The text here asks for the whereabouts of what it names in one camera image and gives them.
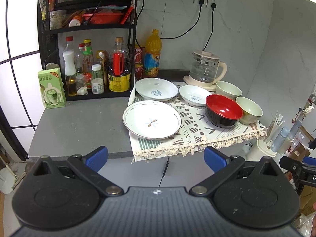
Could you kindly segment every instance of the yellow label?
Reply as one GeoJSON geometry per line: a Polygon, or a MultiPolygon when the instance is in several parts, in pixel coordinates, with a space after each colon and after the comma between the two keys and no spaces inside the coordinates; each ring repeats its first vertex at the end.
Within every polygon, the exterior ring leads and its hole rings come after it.
{"type": "Polygon", "coordinates": [[[131,74],[121,77],[109,75],[109,89],[112,92],[125,92],[130,88],[131,74]]]}

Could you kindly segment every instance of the flower design on plate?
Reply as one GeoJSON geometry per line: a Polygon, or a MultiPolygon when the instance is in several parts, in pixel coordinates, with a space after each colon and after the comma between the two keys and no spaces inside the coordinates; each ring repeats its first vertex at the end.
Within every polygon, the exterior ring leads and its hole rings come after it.
{"type": "Polygon", "coordinates": [[[190,98],[194,101],[200,101],[202,100],[200,97],[194,96],[194,95],[190,95],[190,98]]]}
{"type": "Polygon", "coordinates": [[[148,124],[148,127],[156,127],[155,125],[158,124],[157,119],[151,120],[149,119],[150,123],[146,123],[146,125],[148,124]]]}
{"type": "Polygon", "coordinates": [[[154,96],[161,96],[162,95],[161,92],[158,90],[151,91],[151,94],[153,94],[154,96]]]}

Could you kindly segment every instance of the green box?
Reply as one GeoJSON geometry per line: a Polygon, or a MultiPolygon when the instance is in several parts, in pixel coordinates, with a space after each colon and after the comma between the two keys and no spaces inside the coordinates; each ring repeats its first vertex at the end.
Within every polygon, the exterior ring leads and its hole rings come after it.
{"type": "Polygon", "coordinates": [[[37,75],[44,106],[48,109],[66,106],[60,68],[42,70],[37,75]]]}

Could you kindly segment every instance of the white plate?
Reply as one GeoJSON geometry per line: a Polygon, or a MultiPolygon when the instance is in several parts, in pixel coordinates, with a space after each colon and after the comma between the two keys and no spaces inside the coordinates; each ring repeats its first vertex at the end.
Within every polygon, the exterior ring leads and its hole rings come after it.
{"type": "Polygon", "coordinates": [[[128,106],[123,113],[124,125],[132,133],[152,140],[174,135],[181,126],[179,113],[159,101],[139,101],[128,106]]]}
{"type": "Polygon", "coordinates": [[[178,94],[178,88],[160,78],[144,78],[136,82],[135,89],[146,100],[168,101],[178,94]]]}
{"type": "Polygon", "coordinates": [[[195,106],[205,106],[206,97],[211,95],[209,91],[197,86],[182,86],[179,93],[187,103],[195,106]]]}

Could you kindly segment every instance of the orange juice bottle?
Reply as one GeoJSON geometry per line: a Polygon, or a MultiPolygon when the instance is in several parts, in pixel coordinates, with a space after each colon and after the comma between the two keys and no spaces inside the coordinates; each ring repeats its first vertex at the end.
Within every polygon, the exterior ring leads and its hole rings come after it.
{"type": "Polygon", "coordinates": [[[159,31],[153,29],[153,34],[146,41],[143,77],[156,77],[162,48],[159,31]]]}

